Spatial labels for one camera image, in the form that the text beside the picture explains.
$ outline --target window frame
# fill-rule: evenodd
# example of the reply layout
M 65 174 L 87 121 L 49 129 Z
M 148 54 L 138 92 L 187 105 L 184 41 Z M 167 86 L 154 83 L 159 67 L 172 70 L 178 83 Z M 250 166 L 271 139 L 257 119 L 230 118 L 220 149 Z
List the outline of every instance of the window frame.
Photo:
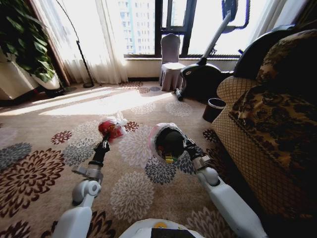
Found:
M 179 55 L 180 59 L 184 58 L 201 58 L 203 54 L 188 54 L 192 28 L 195 19 L 197 0 L 187 0 L 186 13 L 183 26 L 170 26 L 171 22 L 171 8 L 172 0 L 168 0 L 168 12 L 167 12 L 167 21 L 166 27 L 162 28 L 162 10 L 163 10 L 163 0 L 155 0 L 155 39 L 154 39 L 154 48 L 155 53 L 152 55 L 149 54 L 124 54 L 126 59 L 129 58 L 161 58 L 161 38 L 162 35 L 173 33 L 175 35 L 184 35 L 183 46 L 181 54 Z M 212 59 L 238 59 L 240 54 L 236 55 L 210 55 Z

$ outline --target wall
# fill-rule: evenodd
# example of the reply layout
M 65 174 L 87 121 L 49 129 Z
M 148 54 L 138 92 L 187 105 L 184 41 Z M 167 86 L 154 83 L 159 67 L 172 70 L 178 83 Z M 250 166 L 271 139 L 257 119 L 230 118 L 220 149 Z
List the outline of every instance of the wall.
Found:
M 198 59 L 181 59 L 179 62 L 184 65 L 196 63 Z M 234 69 L 236 60 L 209 60 L 221 71 L 231 71 Z M 159 77 L 161 59 L 128 59 L 126 60 L 128 77 Z

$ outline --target black trash can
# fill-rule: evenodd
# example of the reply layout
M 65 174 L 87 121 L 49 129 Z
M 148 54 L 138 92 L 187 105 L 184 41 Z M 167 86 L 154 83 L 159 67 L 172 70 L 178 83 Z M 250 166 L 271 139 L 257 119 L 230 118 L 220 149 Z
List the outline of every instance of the black trash can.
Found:
M 203 119 L 209 122 L 213 122 L 216 117 L 221 113 L 222 109 L 226 106 L 226 103 L 219 98 L 210 98 L 206 105 Z

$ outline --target white sheer curtain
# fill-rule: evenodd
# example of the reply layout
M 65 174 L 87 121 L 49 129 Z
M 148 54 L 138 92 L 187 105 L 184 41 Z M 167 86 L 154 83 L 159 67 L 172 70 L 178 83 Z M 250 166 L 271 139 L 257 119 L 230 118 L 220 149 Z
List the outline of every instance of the white sheer curtain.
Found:
M 117 1 L 58 0 L 71 19 L 86 63 L 97 83 L 127 82 L 123 31 Z M 73 81 L 89 82 L 76 34 L 56 0 L 32 0 Z
M 268 0 L 249 44 L 277 26 L 292 24 L 307 2 L 308 0 Z

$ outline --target patterned carpet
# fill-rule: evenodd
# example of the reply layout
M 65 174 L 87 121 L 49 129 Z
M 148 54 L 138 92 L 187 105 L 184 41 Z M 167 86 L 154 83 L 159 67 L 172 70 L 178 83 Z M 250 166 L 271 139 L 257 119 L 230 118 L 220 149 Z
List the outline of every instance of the patterned carpet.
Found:
M 207 238 L 234 236 L 200 185 L 189 156 L 162 165 L 147 145 L 152 126 L 174 122 L 213 157 L 211 166 L 230 183 L 228 155 L 202 119 L 204 104 L 179 102 L 173 93 L 160 91 L 157 82 L 76 87 L 54 99 L 40 94 L 23 105 L 0 108 L 1 238 L 52 236 L 82 179 L 72 166 L 88 164 L 101 139 L 98 123 L 117 111 L 129 121 L 128 133 L 106 154 L 87 237 L 118 237 L 146 218 L 168 219 Z

